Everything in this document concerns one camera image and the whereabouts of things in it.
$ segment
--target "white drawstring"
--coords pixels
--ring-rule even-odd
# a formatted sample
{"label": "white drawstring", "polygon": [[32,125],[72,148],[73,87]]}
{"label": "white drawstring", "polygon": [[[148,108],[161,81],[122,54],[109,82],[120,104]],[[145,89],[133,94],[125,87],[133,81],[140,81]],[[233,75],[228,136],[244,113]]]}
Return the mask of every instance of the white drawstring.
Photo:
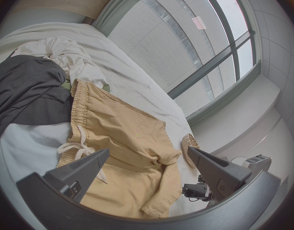
{"label": "white drawstring", "polygon": [[[93,152],[95,152],[94,150],[92,149],[89,149],[85,143],[85,139],[86,139],[86,135],[85,135],[85,132],[83,130],[83,128],[81,127],[81,125],[77,125],[80,133],[81,133],[81,142],[67,142],[63,145],[61,145],[58,149],[57,149],[57,153],[61,154],[65,151],[68,151],[69,149],[71,148],[77,148],[79,149],[77,151],[77,154],[75,156],[75,160],[78,160],[81,158],[82,154],[85,154],[85,155],[90,155],[92,154]],[[104,174],[104,172],[102,171],[102,169],[100,169],[99,173],[97,174],[96,176],[97,179],[99,179],[100,181],[107,183],[107,178],[106,178],[106,175]]]}

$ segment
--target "pile of clothes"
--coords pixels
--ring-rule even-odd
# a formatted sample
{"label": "pile of clothes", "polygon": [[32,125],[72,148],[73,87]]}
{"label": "pile of clothes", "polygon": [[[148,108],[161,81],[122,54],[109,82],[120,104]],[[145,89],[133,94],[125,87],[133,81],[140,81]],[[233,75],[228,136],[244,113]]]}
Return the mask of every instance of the pile of clothes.
{"label": "pile of clothes", "polygon": [[[55,148],[49,152],[54,156],[38,159],[55,167],[109,148],[109,159],[81,201],[91,209],[168,217],[182,192],[176,164],[182,152],[174,149],[165,125],[110,94],[105,76],[74,40],[28,42],[0,64],[2,146],[3,136],[12,132],[46,133],[42,143]],[[20,147],[7,146],[10,154]]]}

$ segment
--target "sky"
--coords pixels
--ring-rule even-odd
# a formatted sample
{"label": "sky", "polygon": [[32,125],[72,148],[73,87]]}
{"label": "sky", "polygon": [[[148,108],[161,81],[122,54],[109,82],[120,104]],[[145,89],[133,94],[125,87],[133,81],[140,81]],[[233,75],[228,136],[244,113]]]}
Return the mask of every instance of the sky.
{"label": "sky", "polygon": [[[248,31],[242,11],[236,0],[217,0],[231,27],[234,39],[239,38]],[[246,42],[238,50],[240,76],[244,76],[253,66],[252,48],[250,42]]]}

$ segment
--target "tan pants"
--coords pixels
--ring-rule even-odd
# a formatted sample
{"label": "tan pants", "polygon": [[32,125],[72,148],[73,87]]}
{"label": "tan pants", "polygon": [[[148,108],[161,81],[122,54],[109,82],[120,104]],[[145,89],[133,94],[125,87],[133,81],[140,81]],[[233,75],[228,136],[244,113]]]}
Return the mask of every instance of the tan pants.
{"label": "tan pants", "polygon": [[[165,122],[118,99],[89,82],[75,80],[68,142],[86,144],[95,151],[109,148],[102,167],[108,184],[95,179],[81,201],[94,210],[130,218],[164,218],[181,195],[176,164],[181,155],[165,131]],[[76,149],[62,154],[58,166],[74,160]]]}

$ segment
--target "window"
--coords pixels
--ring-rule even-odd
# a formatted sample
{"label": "window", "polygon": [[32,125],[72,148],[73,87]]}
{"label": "window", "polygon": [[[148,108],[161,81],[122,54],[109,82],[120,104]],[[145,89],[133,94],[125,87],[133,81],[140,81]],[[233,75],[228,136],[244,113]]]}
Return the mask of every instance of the window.
{"label": "window", "polygon": [[236,0],[140,0],[108,38],[188,117],[252,68],[252,36]]}

